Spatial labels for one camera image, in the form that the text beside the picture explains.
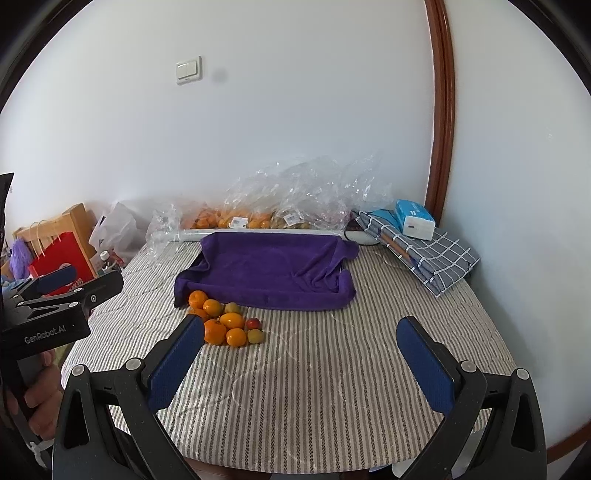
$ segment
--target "plaid cloth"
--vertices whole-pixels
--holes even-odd
[[[353,210],[363,230],[388,247],[435,297],[465,277],[480,260],[476,251],[436,228],[430,241],[410,238],[384,219]]]

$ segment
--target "wooden frame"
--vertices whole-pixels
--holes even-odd
[[[552,447],[546,450],[546,459],[548,463],[555,462],[556,460],[568,455],[573,450],[577,449],[584,443],[591,439],[591,421],[582,426],[579,430],[574,432],[572,435],[566,437],[562,442],[552,445]]]
[[[445,1],[425,0],[425,7],[433,46],[434,70],[433,149],[425,208],[439,223],[452,164],[456,123],[456,74],[452,32],[447,19]]]

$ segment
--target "white pipe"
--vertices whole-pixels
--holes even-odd
[[[233,229],[226,228],[222,230],[213,228],[195,229],[195,230],[179,230],[178,232],[154,232],[152,240],[154,242],[199,242],[203,237],[211,235],[215,232],[232,232],[232,233],[290,233],[293,235],[335,235],[343,237],[343,232],[340,230],[293,230],[293,229],[276,229],[276,228],[241,228]]]

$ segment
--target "plastic bottle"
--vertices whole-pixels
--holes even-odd
[[[107,250],[100,253],[100,261],[101,267],[98,269],[97,272],[99,275],[104,275],[111,271],[121,271],[121,267],[115,260],[111,259],[111,255]]]

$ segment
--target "human hand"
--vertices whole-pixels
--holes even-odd
[[[41,361],[45,367],[37,377],[35,383],[25,392],[25,402],[29,408],[37,408],[29,419],[29,427],[35,435],[43,440],[52,439],[56,434],[57,414],[60,411],[61,398],[61,372],[57,365],[53,364],[56,357],[55,350],[40,353]],[[8,410],[13,415],[18,413],[17,399],[8,392]]]

